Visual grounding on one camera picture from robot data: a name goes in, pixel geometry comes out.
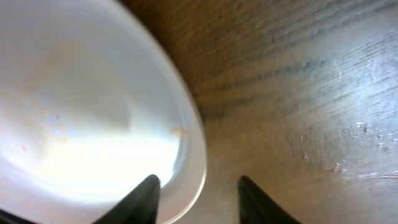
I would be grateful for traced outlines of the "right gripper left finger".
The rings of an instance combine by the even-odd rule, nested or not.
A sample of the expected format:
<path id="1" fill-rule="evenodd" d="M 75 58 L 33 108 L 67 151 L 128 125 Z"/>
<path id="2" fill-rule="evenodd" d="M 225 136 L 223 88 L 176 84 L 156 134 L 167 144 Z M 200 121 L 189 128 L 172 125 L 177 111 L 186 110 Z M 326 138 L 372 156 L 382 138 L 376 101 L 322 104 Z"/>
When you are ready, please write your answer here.
<path id="1" fill-rule="evenodd" d="M 152 174 L 94 224 L 156 224 L 160 180 Z"/>

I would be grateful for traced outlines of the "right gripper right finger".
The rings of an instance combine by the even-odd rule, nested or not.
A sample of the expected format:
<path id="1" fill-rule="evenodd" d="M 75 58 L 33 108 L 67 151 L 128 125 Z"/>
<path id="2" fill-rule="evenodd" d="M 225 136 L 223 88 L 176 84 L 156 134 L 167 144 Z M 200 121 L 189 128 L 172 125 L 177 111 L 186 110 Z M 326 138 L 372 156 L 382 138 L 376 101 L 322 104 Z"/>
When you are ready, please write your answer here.
<path id="1" fill-rule="evenodd" d="M 240 224 L 300 224 L 270 198 L 253 180 L 238 180 Z"/>

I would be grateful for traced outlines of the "white plate with stain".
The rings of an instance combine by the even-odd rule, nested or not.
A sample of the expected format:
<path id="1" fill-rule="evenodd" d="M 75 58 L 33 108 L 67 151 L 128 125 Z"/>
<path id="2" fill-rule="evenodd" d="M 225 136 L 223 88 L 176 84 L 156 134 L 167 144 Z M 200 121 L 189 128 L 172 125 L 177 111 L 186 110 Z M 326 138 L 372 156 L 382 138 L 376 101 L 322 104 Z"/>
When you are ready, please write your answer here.
<path id="1" fill-rule="evenodd" d="M 206 166 L 184 80 L 119 1 L 1 0 L 2 223 L 94 223 L 152 174 L 173 223 Z"/>

